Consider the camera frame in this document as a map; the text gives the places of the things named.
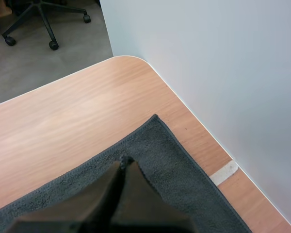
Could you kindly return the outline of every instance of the chair base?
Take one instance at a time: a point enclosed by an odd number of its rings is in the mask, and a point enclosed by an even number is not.
[[[27,19],[29,19],[32,14],[35,11],[38,11],[43,22],[44,25],[48,31],[48,34],[51,38],[50,43],[48,44],[49,47],[52,50],[57,50],[59,45],[56,41],[55,35],[53,33],[53,30],[49,24],[49,21],[45,15],[45,10],[49,9],[49,10],[53,10],[53,11],[57,11],[57,12],[68,12],[68,13],[80,13],[80,14],[84,14],[83,16],[83,20],[85,23],[89,23],[91,21],[90,16],[87,14],[85,9],[81,9],[81,8],[75,8],[75,7],[70,7],[70,6],[64,6],[64,5],[59,5],[59,4],[54,4],[54,3],[50,3],[50,2],[45,2],[43,0],[33,0],[33,2],[29,3],[28,8],[17,18],[17,20],[2,34],[6,44],[8,44],[9,46],[13,46],[16,44],[16,41],[8,36],[8,34],[10,34],[11,32],[13,32],[16,28],[18,28],[20,25],[22,25]]]

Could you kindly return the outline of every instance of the gray towel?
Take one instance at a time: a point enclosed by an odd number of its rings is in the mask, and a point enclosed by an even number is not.
[[[0,209],[0,233],[14,217],[75,195],[121,155],[134,158],[163,200],[189,214],[201,233],[251,232],[168,127],[154,115],[84,164]]]

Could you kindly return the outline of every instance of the wood grain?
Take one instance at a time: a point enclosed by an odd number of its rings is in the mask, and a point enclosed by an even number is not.
[[[0,104],[0,208],[87,161],[155,113],[208,175],[231,160],[146,62],[115,57]],[[291,232],[242,171],[219,188],[254,232]]]

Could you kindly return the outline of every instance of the floor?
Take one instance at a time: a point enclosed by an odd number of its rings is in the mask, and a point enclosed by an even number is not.
[[[10,34],[17,41],[13,47],[0,35],[0,103],[113,56],[95,1],[71,0],[68,5],[85,8],[92,21],[85,24],[80,14],[49,12],[57,51],[49,48],[50,37],[39,16]],[[0,19],[0,33],[14,18]]]

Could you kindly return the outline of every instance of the white partition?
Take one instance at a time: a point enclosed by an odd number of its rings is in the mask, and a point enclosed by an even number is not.
[[[291,0],[102,0],[113,54],[147,60],[291,222]]]

